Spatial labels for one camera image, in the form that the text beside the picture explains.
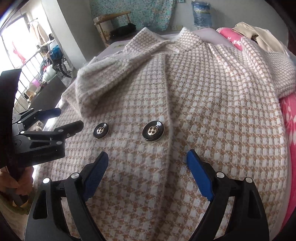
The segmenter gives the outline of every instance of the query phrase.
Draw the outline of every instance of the button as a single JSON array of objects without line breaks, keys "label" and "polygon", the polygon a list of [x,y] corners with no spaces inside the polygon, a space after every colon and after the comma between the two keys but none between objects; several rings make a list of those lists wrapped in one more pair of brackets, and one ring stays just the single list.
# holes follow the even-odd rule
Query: button
[{"label": "button", "polygon": [[164,125],[158,121],[154,120],[149,122],[143,129],[142,136],[147,141],[156,141],[163,135],[165,131]]},{"label": "button", "polygon": [[102,139],[108,134],[108,132],[109,132],[108,124],[105,122],[100,123],[94,129],[94,137],[97,139]]}]

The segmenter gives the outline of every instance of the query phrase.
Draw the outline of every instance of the wooden chair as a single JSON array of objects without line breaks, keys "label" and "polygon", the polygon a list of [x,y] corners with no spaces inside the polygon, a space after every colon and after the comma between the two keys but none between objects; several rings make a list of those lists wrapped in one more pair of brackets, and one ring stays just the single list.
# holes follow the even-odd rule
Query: wooden chair
[{"label": "wooden chair", "polygon": [[99,16],[94,19],[94,22],[95,22],[94,24],[96,27],[97,26],[99,27],[101,38],[102,38],[106,47],[110,46],[112,43],[117,42],[117,41],[131,39],[136,35],[136,33],[138,33],[138,31],[136,31],[136,32],[133,32],[132,34],[124,36],[123,38],[109,39],[109,40],[106,39],[106,36],[105,36],[104,31],[102,29],[101,23],[115,19],[115,18],[122,16],[122,15],[126,15],[127,21],[130,23],[131,21],[128,16],[129,13],[131,13],[131,12],[127,11],[127,12],[121,12],[121,13],[107,14],[107,15]]}]

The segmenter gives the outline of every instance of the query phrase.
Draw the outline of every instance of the coat hanger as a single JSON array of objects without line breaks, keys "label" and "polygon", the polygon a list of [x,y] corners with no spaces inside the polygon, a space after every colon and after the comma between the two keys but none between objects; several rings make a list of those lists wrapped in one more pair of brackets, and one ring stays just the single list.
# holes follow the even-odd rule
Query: coat hanger
[{"label": "coat hanger", "polygon": [[35,18],[35,19],[33,19],[32,21],[28,22],[27,24],[31,24],[31,23],[33,23],[33,22],[38,22],[37,19],[38,19],[38,18]]}]

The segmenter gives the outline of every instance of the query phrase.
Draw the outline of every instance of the curtain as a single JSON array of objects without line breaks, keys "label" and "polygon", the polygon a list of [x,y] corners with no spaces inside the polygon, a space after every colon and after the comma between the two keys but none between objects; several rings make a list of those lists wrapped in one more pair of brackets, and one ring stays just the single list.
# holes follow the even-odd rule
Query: curtain
[{"label": "curtain", "polygon": [[[178,0],[90,0],[92,18],[99,15],[131,11],[130,20],[140,30],[165,31]],[[114,28],[127,24],[126,16],[112,21]]]}]

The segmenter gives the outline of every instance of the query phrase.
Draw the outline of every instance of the knit coat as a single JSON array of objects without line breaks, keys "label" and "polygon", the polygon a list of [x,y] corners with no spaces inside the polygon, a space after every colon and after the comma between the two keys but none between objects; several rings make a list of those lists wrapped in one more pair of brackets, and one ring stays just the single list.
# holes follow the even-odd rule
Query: knit coat
[{"label": "knit coat", "polygon": [[[87,206],[106,240],[187,241],[209,204],[186,165],[194,149],[215,171],[254,180],[272,230],[288,173],[278,99],[294,91],[295,67],[284,54],[265,52],[247,38],[242,48],[208,44],[185,28],[173,40],[144,28],[123,51],[95,57],[64,92],[53,128],[77,120],[85,127],[66,140],[65,158],[39,165],[35,187],[45,177],[80,172],[105,151],[109,166]],[[95,139],[94,128],[110,116],[108,135]],[[153,120],[165,132],[148,142],[142,130]],[[78,236],[62,203],[70,232]]]}]

